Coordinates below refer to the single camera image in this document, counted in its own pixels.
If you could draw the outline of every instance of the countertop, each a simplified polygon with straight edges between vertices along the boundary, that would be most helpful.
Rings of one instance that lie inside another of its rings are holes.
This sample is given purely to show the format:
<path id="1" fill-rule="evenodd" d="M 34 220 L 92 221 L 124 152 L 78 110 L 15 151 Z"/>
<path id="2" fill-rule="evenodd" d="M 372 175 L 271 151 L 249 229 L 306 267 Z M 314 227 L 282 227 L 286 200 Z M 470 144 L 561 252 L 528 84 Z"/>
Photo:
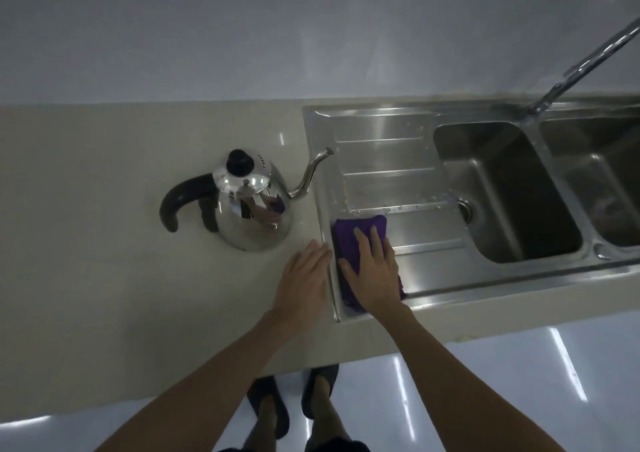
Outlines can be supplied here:
<path id="1" fill-rule="evenodd" d="M 354 101 L 1 108 L 0 421 L 155 396 L 247 331 L 289 256 L 320 238 L 313 195 L 296 203 L 284 243 L 260 253 L 208 233 L 196 205 L 171 234 L 159 203 L 236 147 L 260 148 L 296 184 L 301 108 Z M 474 339 L 638 308 L 639 287 L 623 275 L 417 317 L 442 342 Z M 395 350 L 375 321 L 335 323 L 328 305 L 263 374 Z"/>

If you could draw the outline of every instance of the kettle lid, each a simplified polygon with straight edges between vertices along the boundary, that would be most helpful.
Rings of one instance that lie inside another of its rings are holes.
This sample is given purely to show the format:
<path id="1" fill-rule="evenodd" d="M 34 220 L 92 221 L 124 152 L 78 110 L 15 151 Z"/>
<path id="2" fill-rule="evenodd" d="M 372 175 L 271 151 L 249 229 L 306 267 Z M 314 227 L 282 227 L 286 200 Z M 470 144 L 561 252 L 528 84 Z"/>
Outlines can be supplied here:
<path id="1" fill-rule="evenodd" d="M 251 149 L 234 149 L 213 172 L 213 180 L 229 196 L 252 196 L 271 181 L 271 163 Z"/>

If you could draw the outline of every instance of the slipper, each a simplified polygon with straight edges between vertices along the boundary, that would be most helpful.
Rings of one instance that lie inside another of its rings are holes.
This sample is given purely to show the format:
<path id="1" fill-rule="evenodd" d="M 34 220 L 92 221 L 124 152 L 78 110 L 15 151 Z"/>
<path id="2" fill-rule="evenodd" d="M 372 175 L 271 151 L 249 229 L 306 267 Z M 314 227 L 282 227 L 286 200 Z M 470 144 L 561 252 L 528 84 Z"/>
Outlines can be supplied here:
<path id="1" fill-rule="evenodd" d="M 320 375 L 329 382 L 329 396 L 331 396 L 335 379 L 338 377 L 339 368 L 340 366 L 338 364 L 332 364 L 330 366 L 315 367 L 311 370 L 305 391 L 302 393 L 302 413 L 304 413 L 308 419 L 314 419 L 314 413 L 311 409 L 311 397 L 313 396 L 314 386 L 316 385 L 316 376 Z"/>
<path id="2" fill-rule="evenodd" d="M 278 385 L 276 384 L 276 378 L 274 376 L 265 376 L 264 378 L 258 378 L 254 381 L 246 393 L 246 397 L 249 399 L 249 403 L 258 416 L 260 411 L 260 402 L 266 396 L 271 395 L 276 405 L 276 415 L 278 416 L 278 422 L 276 424 L 276 440 L 283 438 L 289 431 L 289 412 L 287 407 L 280 396 L 278 391 Z"/>

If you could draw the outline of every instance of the drain strainer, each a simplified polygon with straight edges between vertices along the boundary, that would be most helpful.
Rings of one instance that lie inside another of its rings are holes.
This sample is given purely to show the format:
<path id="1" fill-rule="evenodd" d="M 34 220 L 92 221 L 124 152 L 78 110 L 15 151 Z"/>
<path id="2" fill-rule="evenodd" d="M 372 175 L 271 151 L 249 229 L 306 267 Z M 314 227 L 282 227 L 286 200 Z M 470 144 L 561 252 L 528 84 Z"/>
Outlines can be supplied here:
<path id="1" fill-rule="evenodd" d="M 464 199 L 458 199 L 458 209 L 460 210 L 462 219 L 468 225 L 471 222 L 471 220 L 474 219 L 473 208 L 471 208 L 471 205 L 469 205 L 468 201 L 465 201 Z"/>

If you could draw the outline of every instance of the kettle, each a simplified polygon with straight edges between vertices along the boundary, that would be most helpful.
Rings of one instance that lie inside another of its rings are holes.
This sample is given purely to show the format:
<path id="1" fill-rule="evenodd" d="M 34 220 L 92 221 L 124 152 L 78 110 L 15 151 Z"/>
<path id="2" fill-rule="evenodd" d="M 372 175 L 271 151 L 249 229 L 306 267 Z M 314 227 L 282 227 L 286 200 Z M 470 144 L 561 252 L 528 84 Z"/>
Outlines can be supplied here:
<path id="1" fill-rule="evenodd" d="M 287 236 L 293 224 L 292 201 L 309 191 L 317 165 L 333 155 L 326 148 L 309 161 L 300 184 L 287 190 L 282 174 L 257 151 L 234 149 L 213 173 L 183 181 L 160 205 L 160 221 L 170 232 L 178 230 L 176 213 L 198 201 L 202 222 L 211 232 L 241 250 L 262 250 Z"/>

